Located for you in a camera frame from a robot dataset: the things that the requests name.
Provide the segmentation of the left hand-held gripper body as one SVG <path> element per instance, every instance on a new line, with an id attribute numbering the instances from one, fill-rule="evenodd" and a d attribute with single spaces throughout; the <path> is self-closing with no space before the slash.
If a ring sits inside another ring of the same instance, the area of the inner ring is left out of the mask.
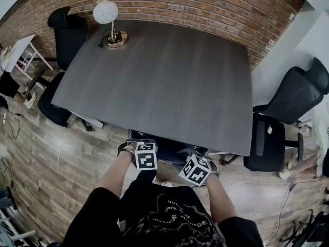
<path id="1" fill-rule="evenodd" d="M 157 144 L 143 143 L 139 140 L 126 140 L 118 146 L 118 154 L 123 150 L 135 154 L 133 161 L 138 170 L 157 170 Z"/>

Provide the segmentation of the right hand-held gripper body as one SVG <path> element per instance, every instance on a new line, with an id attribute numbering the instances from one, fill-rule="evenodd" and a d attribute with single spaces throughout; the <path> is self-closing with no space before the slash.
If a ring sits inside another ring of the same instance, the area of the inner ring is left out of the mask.
<path id="1" fill-rule="evenodd" d="M 210 174 L 219 177 L 217 164 L 209 157 L 193 154 L 187 158 L 179 176 L 193 185 L 204 185 Z"/>

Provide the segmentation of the person's left hand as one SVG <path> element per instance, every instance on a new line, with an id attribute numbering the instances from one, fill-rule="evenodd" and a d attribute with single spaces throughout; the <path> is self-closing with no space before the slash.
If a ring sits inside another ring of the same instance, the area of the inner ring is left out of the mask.
<path id="1" fill-rule="evenodd" d="M 121 152 L 120 152 L 120 155 L 122 156 L 126 156 L 126 157 L 129 157 L 131 159 L 131 161 L 134 161 L 135 160 L 135 154 L 134 152 L 130 151 L 130 150 L 125 150 L 123 149 Z"/>

